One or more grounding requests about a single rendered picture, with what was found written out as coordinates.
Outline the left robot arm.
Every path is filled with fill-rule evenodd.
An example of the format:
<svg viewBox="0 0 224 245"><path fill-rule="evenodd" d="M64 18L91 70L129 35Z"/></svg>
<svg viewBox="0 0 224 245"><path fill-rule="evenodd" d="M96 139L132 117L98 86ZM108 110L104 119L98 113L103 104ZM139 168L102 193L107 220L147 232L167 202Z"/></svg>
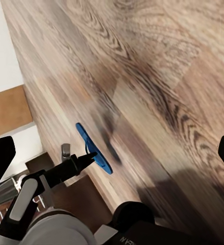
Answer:
<svg viewBox="0 0 224 245"><path fill-rule="evenodd" d="M12 200L0 223L0 245L20 245L22 242L39 205L32 200L45 191L39 176L44 174L49 187L53 188L71 177L80 175L81 170L94 162L93 157L96 155L97 152L81 157L70 155L70 144L64 143L61 145L61 164L48 171L43 169L26 175L22 179L18 196Z"/></svg>

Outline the sandal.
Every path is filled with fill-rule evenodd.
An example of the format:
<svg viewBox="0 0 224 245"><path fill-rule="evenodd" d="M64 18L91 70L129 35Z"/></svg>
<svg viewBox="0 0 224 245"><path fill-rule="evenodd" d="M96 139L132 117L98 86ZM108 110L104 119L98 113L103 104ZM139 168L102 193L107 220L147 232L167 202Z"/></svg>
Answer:
<svg viewBox="0 0 224 245"><path fill-rule="evenodd" d="M94 153L97 152L97 155L93 157L93 160L102 167L106 172L109 174L113 173L113 169L110 166L107 159L102 155L102 153L99 151L99 149L96 147L96 145L93 143L93 141L88 136L87 132L83 128L83 126L78 122L76 123L76 128L79 132L79 134L82 136L82 138L85 141L85 151L86 153Z"/></svg>

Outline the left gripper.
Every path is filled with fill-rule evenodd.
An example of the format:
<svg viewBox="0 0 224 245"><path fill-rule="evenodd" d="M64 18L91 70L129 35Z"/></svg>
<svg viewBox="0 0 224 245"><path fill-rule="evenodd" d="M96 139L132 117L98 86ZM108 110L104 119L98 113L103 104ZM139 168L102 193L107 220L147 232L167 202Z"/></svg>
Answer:
<svg viewBox="0 0 224 245"><path fill-rule="evenodd" d="M71 177L80 175L81 170L85 169L94 162L93 157L96 155L97 152L88 153L81 157L77 157L75 154L73 154L69 160L55 166L54 168L56 169L61 182L64 182Z"/></svg>

